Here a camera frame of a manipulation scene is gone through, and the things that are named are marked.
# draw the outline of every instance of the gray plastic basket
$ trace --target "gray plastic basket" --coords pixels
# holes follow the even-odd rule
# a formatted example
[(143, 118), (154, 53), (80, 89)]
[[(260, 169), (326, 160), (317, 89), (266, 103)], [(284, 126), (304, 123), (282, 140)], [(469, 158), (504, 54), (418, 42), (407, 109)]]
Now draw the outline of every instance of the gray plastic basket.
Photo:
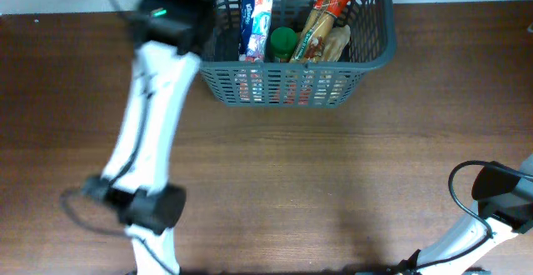
[[(270, 33), (280, 26), (301, 31), (315, 1), (274, 0)], [(201, 70), (214, 95), (228, 106), (335, 108), (366, 72), (388, 63), (396, 50), (392, 0), (351, 0), (335, 24), (351, 28), (339, 62), (305, 64), (273, 63), (268, 58), (239, 62), (240, 0), (217, 0), (215, 9), (217, 27)]]

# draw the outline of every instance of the breadstick package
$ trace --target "breadstick package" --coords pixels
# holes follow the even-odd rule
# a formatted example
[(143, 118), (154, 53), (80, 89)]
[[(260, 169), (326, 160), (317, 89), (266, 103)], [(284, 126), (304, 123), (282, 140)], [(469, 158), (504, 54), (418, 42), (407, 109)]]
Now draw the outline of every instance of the breadstick package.
[(291, 63), (321, 61), (324, 40), (350, 0), (316, 0), (301, 32)]
[(324, 52), (322, 53), (323, 62), (336, 62), (342, 55), (342, 51), (350, 42), (350, 26), (335, 27), (327, 35), (324, 42)]

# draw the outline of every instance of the wood grain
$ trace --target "wood grain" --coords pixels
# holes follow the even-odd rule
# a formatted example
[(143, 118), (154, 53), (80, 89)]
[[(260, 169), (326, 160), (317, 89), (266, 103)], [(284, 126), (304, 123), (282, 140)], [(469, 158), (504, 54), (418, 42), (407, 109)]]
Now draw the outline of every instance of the wood grain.
[[(446, 187), (457, 163), (519, 167), (533, 152), (533, 2), (396, 5), (395, 15), (394, 60), (338, 109), (229, 108), (193, 83), (170, 170), (189, 196), (176, 237), (184, 268), (396, 264), (461, 215)], [(1, 274), (134, 269), (127, 240), (75, 227), (57, 201), (108, 160), (131, 59), (113, 14), (0, 18)], [(465, 201), (475, 175), (457, 179)], [(518, 237), (476, 265), (530, 274), (532, 243)]]

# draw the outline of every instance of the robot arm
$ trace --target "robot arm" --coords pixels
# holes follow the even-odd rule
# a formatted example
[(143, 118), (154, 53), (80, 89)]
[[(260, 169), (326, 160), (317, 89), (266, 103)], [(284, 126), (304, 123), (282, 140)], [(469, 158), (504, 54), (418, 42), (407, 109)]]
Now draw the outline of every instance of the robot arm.
[(132, 83), (117, 145), (83, 191), (126, 225), (137, 275), (178, 274), (173, 228), (185, 189), (167, 184), (174, 132), (198, 57), (212, 35), (215, 0), (142, 0), (128, 14), (136, 44)]
[(462, 165), (485, 166), (472, 188), (471, 212), (485, 220), (491, 231), (466, 214), (438, 242), (403, 261), (396, 273), (462, 274), (497, 245), (533, 227), (533, 155), (522, 163), (520, 172), (497, 162)]

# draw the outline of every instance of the snack package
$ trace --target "snack package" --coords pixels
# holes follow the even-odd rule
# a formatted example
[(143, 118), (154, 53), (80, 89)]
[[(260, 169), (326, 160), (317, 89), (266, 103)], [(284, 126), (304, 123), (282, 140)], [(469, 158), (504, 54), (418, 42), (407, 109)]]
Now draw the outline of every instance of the snack package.
[(265, 59), (273, 3), (274, 0), (242, 0), (239, 61), (262, 62)]
[(251, 86), (249, 86), (246, 70), (241, 70), (241, 72), (235, 77), (235, 82), (239, 84), (239, 97), (241, 101), (264, 101), (262, 76), (257, 74), (257, 70), (250, 70)]
[(291, 63), (321, 61), (324, 40), (336, 18), (350, 0), (316, 0), (301, 32), (300, 41), (292, 54)]
[(336, 62), (341, 57), (344, 47), (350, 42), (350, 26), (335, 27), (324, 42), (323, 62)]

